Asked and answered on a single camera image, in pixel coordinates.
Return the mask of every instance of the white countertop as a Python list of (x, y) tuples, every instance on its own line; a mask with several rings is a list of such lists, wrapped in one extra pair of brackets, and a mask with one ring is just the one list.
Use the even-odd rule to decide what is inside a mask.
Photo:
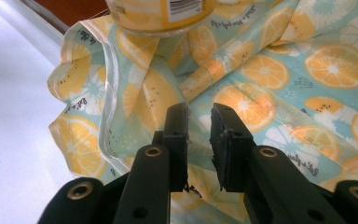
[(48, 130), (65, 107), (47, 87), (61, 42), (19, 0), (0, 0), (0, 223), (36, 223), (72, 179)]

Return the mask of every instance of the label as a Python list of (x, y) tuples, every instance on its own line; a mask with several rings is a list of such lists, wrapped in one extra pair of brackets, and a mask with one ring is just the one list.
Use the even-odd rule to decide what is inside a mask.
[(215, 0), (106, 0), (115, 22), (138, 34), (178, 34), (205, 19)]
[(202, 12), (202, 1), (168, 0), (169, 21), (181, 21)]

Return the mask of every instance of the white table surface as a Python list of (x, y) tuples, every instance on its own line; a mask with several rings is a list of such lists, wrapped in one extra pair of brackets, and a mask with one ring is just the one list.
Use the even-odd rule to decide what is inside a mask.
[(36, 223), (73, 179), (48, 130), (65, 107), (47, 87), (61, 42), (19, 0), (0, 0), (0, 223)]

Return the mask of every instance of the brown background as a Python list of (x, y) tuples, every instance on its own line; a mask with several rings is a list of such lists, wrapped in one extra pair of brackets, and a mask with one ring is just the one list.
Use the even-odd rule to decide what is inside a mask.
[(35, 0), (68, 26), (107, 9), (105, 0)]

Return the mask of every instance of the yellow label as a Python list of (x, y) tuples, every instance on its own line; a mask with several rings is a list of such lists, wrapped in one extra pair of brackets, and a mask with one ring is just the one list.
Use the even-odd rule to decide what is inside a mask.
[(116, 23), (139, 33), (183, 29), (206, 18), (215, 0), (106, 0)]

